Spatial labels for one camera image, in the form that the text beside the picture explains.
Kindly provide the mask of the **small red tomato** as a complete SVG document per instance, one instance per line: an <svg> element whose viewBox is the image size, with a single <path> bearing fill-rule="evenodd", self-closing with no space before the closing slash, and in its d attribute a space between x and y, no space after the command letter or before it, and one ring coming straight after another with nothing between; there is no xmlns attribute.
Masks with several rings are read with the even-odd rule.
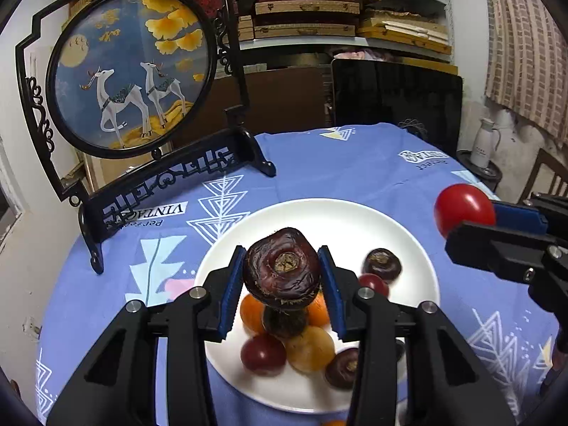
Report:
<svg viewBox="0 0 568 426"><path fill-rule="evenodd" d="M497 221L492 201L483 191L467 184L452 185L439 193L434 219L444 239L464 221L489 226Z"/></svg>

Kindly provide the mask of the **dark water chestnut with roots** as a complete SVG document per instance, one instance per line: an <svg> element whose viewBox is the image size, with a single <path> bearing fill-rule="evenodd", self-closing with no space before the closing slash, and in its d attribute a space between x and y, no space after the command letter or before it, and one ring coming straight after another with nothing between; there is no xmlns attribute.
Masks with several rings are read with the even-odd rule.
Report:
<svg viewBox="0 0 568 426"><path fill-rule="evenodd" d="M308 325L308 312L306 309L281 311L272 307L265 307L262 314L264 329L279 339L292 339L300 335Z"/></svg>

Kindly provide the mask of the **dark chestnut flat top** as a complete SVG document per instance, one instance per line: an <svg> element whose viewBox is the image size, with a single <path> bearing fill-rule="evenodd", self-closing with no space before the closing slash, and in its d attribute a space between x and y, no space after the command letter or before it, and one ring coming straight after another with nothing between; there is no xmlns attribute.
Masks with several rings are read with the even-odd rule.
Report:
<svg viewBox="0 0 568 426"><path fill-rule="evenodd" d="M264 305L281 311L306 308L321 286L315 249L296 228L283 228L246 251L244 284Z"/></svg>

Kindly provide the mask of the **blue patterned tablecloth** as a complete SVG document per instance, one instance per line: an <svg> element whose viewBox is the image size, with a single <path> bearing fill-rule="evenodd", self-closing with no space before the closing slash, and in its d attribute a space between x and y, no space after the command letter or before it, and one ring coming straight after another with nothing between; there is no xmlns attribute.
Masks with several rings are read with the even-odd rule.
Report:
<svg viewBox="0 0 568 426"><path fill-rule="evenodd" d="M50 425L276 425L256 403L328 399L336 340L358 344L351 425L396 419L396 340L406 343L414 425L512 425L497 380L512 358L464 339L438 283L483 274L527 285L567 317L567 225L491 200L456 161L403 129L262 135L254 153L220 133L115 181L103 217L124 227L71 251L40 335Z"/></svg>

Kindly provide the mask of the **white thermos jug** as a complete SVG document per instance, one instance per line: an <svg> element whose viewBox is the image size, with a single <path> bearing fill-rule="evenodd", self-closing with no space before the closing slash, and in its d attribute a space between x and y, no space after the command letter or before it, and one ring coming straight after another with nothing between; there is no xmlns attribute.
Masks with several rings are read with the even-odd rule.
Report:
<svg viewBox="0 0 568 426"><path fill-rule="evenodd" d="M497 151L501 143L502 134L497 125L488 118L480 120L480 129L476 133L470 162L481 168L487 169L493 153Z"/></svg>

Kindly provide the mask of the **dark red plum back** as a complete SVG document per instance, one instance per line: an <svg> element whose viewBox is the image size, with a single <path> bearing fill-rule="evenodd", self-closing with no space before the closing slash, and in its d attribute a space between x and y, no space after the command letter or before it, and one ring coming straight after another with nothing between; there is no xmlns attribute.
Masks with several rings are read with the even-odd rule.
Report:
<svg viewBox="0 0 568 426"><path fill-rule="evenodd" d="M388 284L383 281L379 276L373 273L361 274L358 278L360 286L364 288L369 288L375 293L379 293L385 297L389 297L390 289Z"/></svg>

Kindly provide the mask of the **dark red plum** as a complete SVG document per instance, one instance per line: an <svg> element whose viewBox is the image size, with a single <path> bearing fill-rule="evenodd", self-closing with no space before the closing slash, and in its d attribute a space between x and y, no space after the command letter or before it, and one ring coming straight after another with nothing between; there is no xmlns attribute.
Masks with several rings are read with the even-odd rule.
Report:
<svg viewBox="0 0 568 426"><path fill-rule="evenodd" d="M373 273L361 274L358 278L360 286L364 288L369 288L375 293L379 293L385 297L389 297L390 289L388 284L383 281L379 276Z"/></svg>
<svg viewBox="0 0 568 426"><path fill-rule="evenodd" d="M283 370L286 361L284 344L273 335L256 335L242 345L242 365L259 376L275 376Z"/></svg>

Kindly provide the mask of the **dark chestnut behind plum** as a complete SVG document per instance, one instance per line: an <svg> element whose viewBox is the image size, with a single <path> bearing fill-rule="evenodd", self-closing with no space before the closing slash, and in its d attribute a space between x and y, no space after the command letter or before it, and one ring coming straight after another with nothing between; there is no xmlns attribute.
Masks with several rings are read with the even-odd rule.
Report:
<svg viewBox="0 0 568 426"><path fill-rule="evenodd" d="M386 283L395 281L402 270L399 258L386 248L376 248L370 251L362 267L363 273L376 275Z"/></svg>

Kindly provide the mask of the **yellow pale fruit on plate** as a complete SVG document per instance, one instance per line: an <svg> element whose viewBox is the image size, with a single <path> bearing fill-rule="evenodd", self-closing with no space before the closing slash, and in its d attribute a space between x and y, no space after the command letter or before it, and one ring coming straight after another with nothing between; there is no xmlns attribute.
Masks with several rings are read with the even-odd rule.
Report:
<svg viewBox="0 0 568 426"><path fill-rule="evenodd" d="M325 369L336 355L332 337L316 326L307 326L301 334L287 339L284 345L289 364L302 373Z"/></svg>

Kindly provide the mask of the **orange tangerine plate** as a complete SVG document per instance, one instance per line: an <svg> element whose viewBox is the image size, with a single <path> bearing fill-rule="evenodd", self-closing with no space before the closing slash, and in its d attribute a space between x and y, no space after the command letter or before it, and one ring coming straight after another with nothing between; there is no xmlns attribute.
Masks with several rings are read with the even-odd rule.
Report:
<svg viewBox="0 0 568 426"><path fill-rule="evenodd" d="M307 306L307 320L310 326L326 327L329 324L329 315L324 301L323 293L320 291L315 299Z"/></svg>
<svg viewBox="0 0 568 426"><path fill-rule="evenodd" d="M250 334L261 335L265 333L266 329L263 324L264 309L264 304L251 294L242 299L240 316L242 324Z"/></svg>

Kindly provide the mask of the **black chair back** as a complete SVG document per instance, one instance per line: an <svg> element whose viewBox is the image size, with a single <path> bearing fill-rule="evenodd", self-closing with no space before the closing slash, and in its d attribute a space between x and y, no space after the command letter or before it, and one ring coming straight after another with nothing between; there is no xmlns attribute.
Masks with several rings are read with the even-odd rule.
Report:
<svg viewBox="0 0 568 426"><path fill-rule="evenodd" d="M331 62L334 123L389 123L454 156L459 139L463 80L398 62Z"/></svg>

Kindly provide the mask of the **orange tangerine left plate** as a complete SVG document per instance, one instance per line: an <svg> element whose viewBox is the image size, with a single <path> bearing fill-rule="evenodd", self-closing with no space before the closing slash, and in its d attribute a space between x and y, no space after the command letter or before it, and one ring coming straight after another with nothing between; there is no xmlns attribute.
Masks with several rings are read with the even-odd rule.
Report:
<svg viewBox="0 0 568 426"><path fill-rule="evenodd" d="M266 329L263 324L264 309L264 304L251 294L242 299L240 316L242 324L250 334L261 335L265 333Z"/></svg>

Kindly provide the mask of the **beige patterned curtain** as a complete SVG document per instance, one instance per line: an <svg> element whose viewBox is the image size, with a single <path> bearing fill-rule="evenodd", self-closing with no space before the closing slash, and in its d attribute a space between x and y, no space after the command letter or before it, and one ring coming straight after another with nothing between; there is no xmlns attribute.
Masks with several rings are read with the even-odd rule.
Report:
<svg viewBox="0 0 568 426"><path fill-rule="evenodd" d="M567 144L567 42L541 0L487 0L485 95Z"/></svg>

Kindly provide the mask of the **shelf with wooden boxes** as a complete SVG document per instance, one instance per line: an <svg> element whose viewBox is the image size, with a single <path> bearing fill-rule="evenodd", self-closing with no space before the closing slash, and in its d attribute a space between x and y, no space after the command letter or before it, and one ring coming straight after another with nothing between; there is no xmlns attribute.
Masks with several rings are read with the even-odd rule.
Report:
<svg viewBox="0 0 568 426"><path fill-rule="evenodd" d="M447 0L235 0L247 67L322 65L344 52L448 65Z"/></svg>

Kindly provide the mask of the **round deer embroidery screen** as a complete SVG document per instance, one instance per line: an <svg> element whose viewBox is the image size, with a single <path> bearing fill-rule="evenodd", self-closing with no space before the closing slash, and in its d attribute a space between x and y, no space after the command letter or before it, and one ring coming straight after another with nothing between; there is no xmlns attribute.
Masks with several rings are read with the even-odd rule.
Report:
<svg viewBox="0 0 568 426"><path fill-rule="evenodd" d="M94 0L62 30L48 110L78 150L138 156L196 115L215 72L215 33L193 0Z"/></svg>

